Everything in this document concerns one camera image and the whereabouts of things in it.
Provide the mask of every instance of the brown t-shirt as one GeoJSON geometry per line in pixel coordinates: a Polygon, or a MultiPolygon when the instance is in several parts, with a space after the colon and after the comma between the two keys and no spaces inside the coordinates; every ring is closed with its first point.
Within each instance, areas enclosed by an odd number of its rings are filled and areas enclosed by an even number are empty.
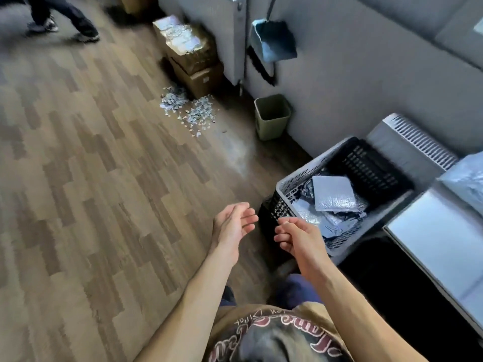
{"type": "Polygon", "coordinates": [[[324,305],[220,307],[203,357],[207,362],[352,361],[324,305]]]}

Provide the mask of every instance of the hand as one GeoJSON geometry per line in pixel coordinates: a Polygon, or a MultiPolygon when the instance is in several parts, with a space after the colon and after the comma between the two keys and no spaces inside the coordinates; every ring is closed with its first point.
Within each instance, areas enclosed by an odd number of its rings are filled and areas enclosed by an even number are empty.
{"type": "Polygon", "coordinates": [[[242,237],[255,229],[257,221],[255,210],[246,202],[226,206],[213,220],[210,252],[221,247],[227,251],[234,266],[238,261],[238,245],[242,237]]]}
{"type": "Polygon", "coordinates": [[[317,226],[298,217],[278,219],[274,240],[280,247],[292,254],[299,265],[300,273],[312,284],[320,272],[334,266],[327,254],[324,239],[317,226]]]}

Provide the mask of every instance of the table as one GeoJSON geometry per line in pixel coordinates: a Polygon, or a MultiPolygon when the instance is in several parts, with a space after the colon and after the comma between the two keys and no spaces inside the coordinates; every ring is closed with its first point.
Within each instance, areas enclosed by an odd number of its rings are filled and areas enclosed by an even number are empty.
{"type": "Polygon", "coordinates": [[[483,218],[439,182],[384,230],[483,338],[483,218]]]}

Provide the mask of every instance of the green trash can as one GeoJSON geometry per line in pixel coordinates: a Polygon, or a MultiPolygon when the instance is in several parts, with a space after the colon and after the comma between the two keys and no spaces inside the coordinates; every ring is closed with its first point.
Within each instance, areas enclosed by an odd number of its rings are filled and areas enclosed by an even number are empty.
{"type": "Polygon", "coordinates": [[[256,128],[262,141],[276,139],[281,136],[292,109],[281,94],[255,99],[256,128]]]}

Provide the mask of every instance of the dark pants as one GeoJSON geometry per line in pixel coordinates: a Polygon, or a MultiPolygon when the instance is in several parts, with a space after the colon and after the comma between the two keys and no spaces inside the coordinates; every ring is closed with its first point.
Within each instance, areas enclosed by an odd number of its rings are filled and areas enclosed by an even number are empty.
{"type": "Polygon", "coordinates": [[[32,9],[33,21],[38,25],[45,23],[50,17],[50,10],[53,9],[69,18],[74,27],[85,36],[98,34],[96,27],[82,14],[82,11],[66,0],[28,0],[28,3],[32,9]]]}
{"type": "MultiPolygon", "coordinates": [[[[225,292],[223,292],[220,306],[236,306],[235,299],[232,295],[231,290],[230,292],[225,290],[225,292]]],[[[307,301],[322,304],[322,300],[315,288],[300,274],[290,274],[269,298],[270,305],[284,308],[286,310],[292,310],[307,301]]]]}

